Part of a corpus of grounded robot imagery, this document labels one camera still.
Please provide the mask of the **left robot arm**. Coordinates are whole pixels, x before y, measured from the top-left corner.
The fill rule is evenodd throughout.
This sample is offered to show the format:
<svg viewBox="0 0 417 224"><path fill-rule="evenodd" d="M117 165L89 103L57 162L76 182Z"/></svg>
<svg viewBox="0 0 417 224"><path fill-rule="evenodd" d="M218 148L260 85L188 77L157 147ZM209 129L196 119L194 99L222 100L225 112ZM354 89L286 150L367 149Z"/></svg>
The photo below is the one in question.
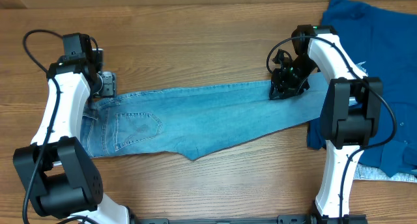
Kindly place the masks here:
<svg viewBox="0 0 417 224"><path fill-rule="evenodd" d="M25 188L23 222L32 206L39 216L60 223L139 223L129 207L104 193L100 172L80 142L85 105L116 95L115 74L102 71L103 51L93 37L60 38L64 55L43 69L49 95L41 125L30 145L13 155Z"/></svg>

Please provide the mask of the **light blue jeans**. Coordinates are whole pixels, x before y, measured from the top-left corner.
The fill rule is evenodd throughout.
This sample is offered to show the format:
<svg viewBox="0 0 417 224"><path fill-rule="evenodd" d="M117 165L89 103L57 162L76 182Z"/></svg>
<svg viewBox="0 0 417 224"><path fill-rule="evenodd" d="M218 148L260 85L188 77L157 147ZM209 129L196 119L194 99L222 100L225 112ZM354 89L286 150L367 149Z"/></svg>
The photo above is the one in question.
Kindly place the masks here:
<svg viewBox="0 0 417 224"><path fill-rule="evenodd" d="M196 160L319 117L328 82L284 100L269 81L130 92L86 105L81 144L92 158L174 152Z"/></svg>

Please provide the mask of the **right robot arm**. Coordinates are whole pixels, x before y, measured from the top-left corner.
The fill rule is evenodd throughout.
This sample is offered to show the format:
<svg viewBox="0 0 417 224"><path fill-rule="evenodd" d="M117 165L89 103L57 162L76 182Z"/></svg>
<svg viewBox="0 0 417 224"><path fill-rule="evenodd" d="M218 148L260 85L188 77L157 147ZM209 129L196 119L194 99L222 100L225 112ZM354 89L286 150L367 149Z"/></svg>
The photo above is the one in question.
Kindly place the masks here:
<svg viewBox="0 0 417 224"><path fill-rule="evenodd" d="M326 141L326 164L320 190L310 213L297 223L367 223L365 215L349 213L349 196L358 160L378 130L382 82L357 68L330 26L299 25L289 41L297 57L275 45L267 60L271 100L284 100L308 90L315 68L328 82L319 117Z"/></svg>

